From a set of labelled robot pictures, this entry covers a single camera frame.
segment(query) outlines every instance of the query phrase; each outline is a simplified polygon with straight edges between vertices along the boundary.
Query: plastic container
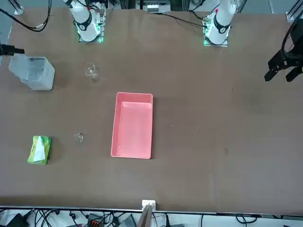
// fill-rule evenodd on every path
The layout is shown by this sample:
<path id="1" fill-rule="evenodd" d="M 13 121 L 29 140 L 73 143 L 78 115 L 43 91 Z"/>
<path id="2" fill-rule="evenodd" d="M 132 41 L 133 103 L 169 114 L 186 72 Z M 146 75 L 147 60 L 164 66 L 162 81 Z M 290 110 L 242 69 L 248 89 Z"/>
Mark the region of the plastic container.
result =
<path id="1" fill-rule="evenodd" d="M 45 57 L 15 54 L 10 61 L 9 70 L 33 90 L 53 88 L 55 69 Z"/>
<path id="2" fill-rule="evenodd" d="M 152 94 L 119 92 L 111 156 L 151 158 Z"/>

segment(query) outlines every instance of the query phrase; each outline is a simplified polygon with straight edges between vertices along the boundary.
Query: electronic device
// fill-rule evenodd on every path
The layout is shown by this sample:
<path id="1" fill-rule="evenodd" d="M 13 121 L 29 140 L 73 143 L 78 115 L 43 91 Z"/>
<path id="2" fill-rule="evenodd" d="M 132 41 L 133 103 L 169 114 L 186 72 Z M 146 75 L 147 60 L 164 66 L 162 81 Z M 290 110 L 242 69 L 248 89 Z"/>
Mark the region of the electronic device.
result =
<path id="1" fill-rule="evenodd" d="M 235 0 L 220 0 L 216 10 L 207 16 L 208 28 L 205 31 L 207 40 L 214 45 L 221 45 L 226 41 L 236 9 Z"/>

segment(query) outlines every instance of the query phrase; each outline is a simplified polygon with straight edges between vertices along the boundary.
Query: black arm mount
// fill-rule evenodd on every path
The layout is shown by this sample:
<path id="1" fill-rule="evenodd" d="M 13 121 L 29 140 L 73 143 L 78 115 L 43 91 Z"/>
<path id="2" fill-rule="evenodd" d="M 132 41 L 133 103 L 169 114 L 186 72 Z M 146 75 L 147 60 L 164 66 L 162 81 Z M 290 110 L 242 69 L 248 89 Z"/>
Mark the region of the black arm mount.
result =
<path id="1" fill-rule="evenodd" d="M 290 32 L 294 47 L 289 52 L 279 50 L 268 62 L 269 71 L 265 81 L 270 81 L 280 70 L 294 67 L 287 75 L 288 82 L 293 81 L 302 72 L 303 67 L 303 19 L 299 19 Z"/>
<path id="2" fill-rule="evenodd" d="M 15 53 L 23 53 L 24 54 L 24 50 L 15 48 L 14 46 L 11 46 L 11 45 L 0 44 L 0 56 L 3 56 L 3 55 L 11 55 L 12 56 Z"/>

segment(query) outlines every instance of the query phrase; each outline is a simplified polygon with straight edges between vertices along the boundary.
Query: pink tray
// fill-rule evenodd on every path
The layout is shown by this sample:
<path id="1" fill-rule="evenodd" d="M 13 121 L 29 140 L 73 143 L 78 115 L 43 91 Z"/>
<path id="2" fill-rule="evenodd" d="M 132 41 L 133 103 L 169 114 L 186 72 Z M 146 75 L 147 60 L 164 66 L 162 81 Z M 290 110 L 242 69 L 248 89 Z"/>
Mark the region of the pink tray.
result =
<path id="1" fill-rule="evenodd" d="M 152 94 L 118 92 L 111 155 L 151 158 Z"/>

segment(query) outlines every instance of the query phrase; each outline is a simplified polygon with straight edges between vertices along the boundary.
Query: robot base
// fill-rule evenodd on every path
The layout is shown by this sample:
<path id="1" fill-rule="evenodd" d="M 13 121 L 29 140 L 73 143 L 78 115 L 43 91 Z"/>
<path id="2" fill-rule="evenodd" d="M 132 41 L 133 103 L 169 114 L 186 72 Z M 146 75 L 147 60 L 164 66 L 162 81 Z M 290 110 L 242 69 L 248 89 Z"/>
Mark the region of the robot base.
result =
<path id="1" fill-rule="evenodd" d="M 211 24 L 211 15 L 208 15 L 207 17 L 205 17 L 203 19 L 203 25 L 206 25 L 207 27 L 210 26 Z M 227 37 L 226 40 L 224 41 L 224 43 L 220 44 L 220 45 L 215 45 L 212 42 L 209 41 L 209 39 L 206 37 L 206 33 L 209 32 L 208 28 L 203 28 L 203 46 L 223 46 L 223 47 L 228 47 L 228 41 L 227 41 Z"/>

